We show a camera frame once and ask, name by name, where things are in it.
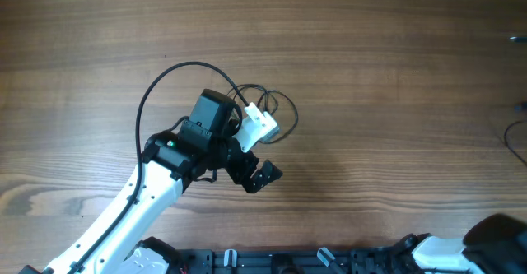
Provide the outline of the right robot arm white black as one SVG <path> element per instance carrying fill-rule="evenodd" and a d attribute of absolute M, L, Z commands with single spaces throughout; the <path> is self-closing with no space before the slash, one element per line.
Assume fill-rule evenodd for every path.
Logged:
<path fill-rule="evenodd" d="M 494 214 L 460 239 L 409 235 L 389 251 L 387 272 L 526 274 L 526 222 Z"/>

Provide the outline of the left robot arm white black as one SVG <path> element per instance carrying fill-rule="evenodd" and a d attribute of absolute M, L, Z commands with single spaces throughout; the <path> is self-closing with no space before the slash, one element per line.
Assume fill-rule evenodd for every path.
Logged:
<path fill-rule="evenodd" d="M 279 179 L 282 171 L 261 163 L 251 151 L 273 137 L 279 126 L 267 111 L 206 89 L 190 116 L 152 135 L 127 184 L 90 228 L 46 273 L 169 273 L 177 270 L 174 249 L 142 235 L 206 172 L 225 170 L 247 193 Z"/>

